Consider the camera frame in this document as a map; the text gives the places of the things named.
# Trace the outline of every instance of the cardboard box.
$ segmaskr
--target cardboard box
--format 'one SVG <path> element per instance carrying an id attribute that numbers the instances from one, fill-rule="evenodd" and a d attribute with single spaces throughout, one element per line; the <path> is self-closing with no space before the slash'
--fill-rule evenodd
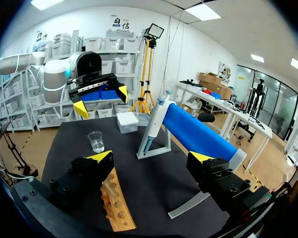
<path id="1" fill-rule="evenodd" d="M 221 99 L 229 100 L 232 95 L 232 90 L 224 85 L 217 85 L 214 83 L 208 83 L 204 81 L 200 81 L 200 84 L 210 90 L 211 92 L 218 93 L 222 96 Z"/>
<path id="2" fill-rule="evenodd" d="M 214 76 L 214 74 L 210 75 L 210 74 L 206 74 L 206 73 L 200 73 L 199 80 L 203 81 L 203 82 L 208 82 L 208 83 L 221 84 L 221 79 L 216 78 L 216 76 Z"/>

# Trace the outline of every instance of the black chair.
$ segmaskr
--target black chair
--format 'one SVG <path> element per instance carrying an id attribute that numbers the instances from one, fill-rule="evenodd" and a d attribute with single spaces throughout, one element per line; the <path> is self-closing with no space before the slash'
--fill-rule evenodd
<path id="1" fill-rule="evenodd" d="M 210 113 L 201 113 L 198 116 L 198 120 L 201 122 L 214 122 L 215 117 L 213 114 L 210 114 Z"/>

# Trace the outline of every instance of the clear liquid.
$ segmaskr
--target clear liquid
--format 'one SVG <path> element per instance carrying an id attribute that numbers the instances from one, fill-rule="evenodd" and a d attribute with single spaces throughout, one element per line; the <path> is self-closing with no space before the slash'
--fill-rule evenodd
<path id="1" fill-rule="evenodd" d="M 95 142 L 95 143 L 92 143 L 91 146 L 92 146 L 93 151 L 94 151 L 95 153 L 101 153 L 101 152 L 103 152 L 104 149 L 105 149 L 104 143 L 102 143 L 102 142 Z"/>

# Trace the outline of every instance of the ceiling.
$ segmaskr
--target ceiling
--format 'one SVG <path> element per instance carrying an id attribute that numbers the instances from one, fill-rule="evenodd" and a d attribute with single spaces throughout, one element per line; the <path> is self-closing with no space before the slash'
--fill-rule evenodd
<path id="1" fill-rule="evenodd" d="M 200 21 L 187 12 L 181 21 L 202 31 L 230 51 L 238 60 L 273 71 L 298 85 L 298 70 L 290 66 L 292 57 L 298 60 L 298 45 L 290 28 L 267 0 L 205 0 L 221 19 Z M 129 6 L 180 18 L 181 11 L 200 0 L 65 0 L 58 7 L 40 11 L 30 0 L 19 11 L 9 38 L 51 17 L 72 10 L 93 6 Z M 265 63 L 254 61 L 250 54 L 262 56 Z"/>

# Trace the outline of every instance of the plastic container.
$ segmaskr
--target plastic container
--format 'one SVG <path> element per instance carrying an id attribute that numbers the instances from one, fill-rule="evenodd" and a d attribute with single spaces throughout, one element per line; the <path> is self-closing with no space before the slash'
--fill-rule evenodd
<path id="1" fill-rule="evenodd" d="M 112 115 L 113 105 L 111 103 L 98 103 L 96 110 L 99 118 L 109 118 Z"/>
<path id="2" fill-rule="evenodd" d="M 48 117 L 50 124 L 59 124 L 60 123 L 60 120 L 57 117 L 57 115 L 55 114 L 54 110 L 47 111 L 46 116 Z"/>
<path id="3" fill-rule="evenodd" d="M 132 61 L 115 61 L 117 74 L 128 74 L 133 72 Z"/>
<path id="4" fill-rule="evenodd" d="M 138 119 L 132 112 L 117 114 L 117 123 L 122 134 L 138 130 Z"/>
<path id="5" fill-rule="evenodd" d="M 98 51 L 98 50 L 100 50 L 102 41 L 103 41 L 102 37 L 85 39 L 85 50 L 86 51 Z"/>
<path id="6" fill-rule="evenodd" d="M 52 58 L 53 41 L 46 41 L 42 43 L 40 51 L 45 53 L 45 59 L 49 60 Z"/>
<path id="7" fill-rule="evenodd" d="M 129 52 L 135 52 L 138 49 L 138 38 L 124 38 L 124 50 Z"/>
<path id="8" fill-rule="evenodd" d="M 75 120 L 75 114 L 73 112 L 73 108 L 63 108 L 63 117 L 59 118 L 59 121 L 62 122 L 70 122 Z"/>
<path id="9" fill-rule="evenodd" d="M 10 97 L 12 94 L 14 94 L 13 86 L 12 86 L 12 85 L 7 86 L 7 87 L 4 89 L 4 97 L 5 97 L 5 98 L 8 98 L 8 97 Z"/>
<path id="10" fill-rule="evenodd" d="M 72 36 L 67 33 L 57 34 L 56 36 L 53 37 L 53 41 L 54 41 L 54 44 L 59 43 L 60 41 L 67 41 L 69 44 L 71 44 Z"/>
<path id="11" fill-rule="evenodd" d="M 19 124 L 19 127 L 23 127 L 28 123 L 28 117 L 26 114 L 23 114 L 20 118 L 16 119 Z"/>
<path id="12" fill-rule="evenodd" d="M 106 50 L 119 50 L 121 45 L 121 38 L 109 37 L 105 38 Z"/>
<path id="13" fill-rule="evenodd" d="M 127 113 L 127 112 L 130 111 L 131 105 L 119 105 L 118 104 L 118 105 L 115 105 L 114 108 L 115 108 L 116 114 L 118 114 L 118 113 Z"/>
<path id="14" fill-rule="evenodd" d="M 46 112 L 39 114 L 38 120 L 40 121 L 40 124 L 48 124 L 49 123 L 49 119 L 46 115 Z"/>
<path id="15" fill-rule="evenodd" d="M 113 61 L 102 61 L 101 63 L 101 73 L 108 74 L 111 73 L 113 67 Z"/>
<path id="16" fill-rule="evenodd" d="M 34 107 L 34 108 L 37 108 L 37 107 L 43 105 L 44 104 L 43 95 L 39 94 L 34 97 L 31 97 L 30 102 L 32 104 L 32 107 Z"/>
<path id="17" fill-rule="evenodd" d="M 147 113 L 134 113 L 138 119 L 138 126 L 148 126 L 150 116 Z"/>
<path id="18" fill-rule="evenodd" d="M 81 99 L 85 102 L 99 100 L 100 93 L 99 93 L 99 91 L 92 92 L 92 93 L 86 94 L 84 96 L 81 96 Z"/>
<path id="19" fill-rule="evenodd" d="M 119 98 L 115 90 L 100 91 L 100 99 L 116 99 Z"/>
<path id="20" fill-rule="evenodd" d="M 211 92 L 211 96 L 215 97 L 215 99 L 221 99 L 222 95 L 216 93 L 216 92 Z"/>
<path id="21" fill-rule="evenodd" d="M 13 113 L 16 109 L 18 108 L 18 101 L 14 100 L 8 104 L 6 104 L 6 109 L 8 111 L 8 113 Z"/>
<path id="22" fill-rule="evenodd" d="M 71 44 L 67 41 L 61 41 L 60 43 L 54 44 L 52 48 L 52 56 L 58 57 L 68 55 L 71 52 Z"/>

